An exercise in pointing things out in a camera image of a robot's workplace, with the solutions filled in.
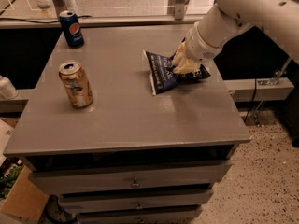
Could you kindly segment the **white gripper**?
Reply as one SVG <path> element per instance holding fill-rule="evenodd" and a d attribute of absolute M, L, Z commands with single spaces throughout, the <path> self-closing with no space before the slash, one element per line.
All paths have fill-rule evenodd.
<path fill-rule="evenodd" d="M 178 46 L 172 59 L 172 64 L 175 66 L 173 69 L 175 74 L 185 75 L 195 72 L 200 67 L 199 61 L 203 63 L 209 62 L 222 51 L 222 48 L 212 47 L 203 39 L 200 35 L 198 25 L 199 21 L 186 34 L 185 43 L 182 42 Z"/>

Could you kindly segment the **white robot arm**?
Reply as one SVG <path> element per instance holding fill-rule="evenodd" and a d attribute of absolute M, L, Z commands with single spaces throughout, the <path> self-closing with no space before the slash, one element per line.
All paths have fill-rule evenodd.
<path fill-rule="evenodd" d="M 292 0 L 216 0 L 179 45 L 173 72 L 189 74 L 213 60 L 230 39 L 257 27 L 299 62 L 299 4 Z"/>

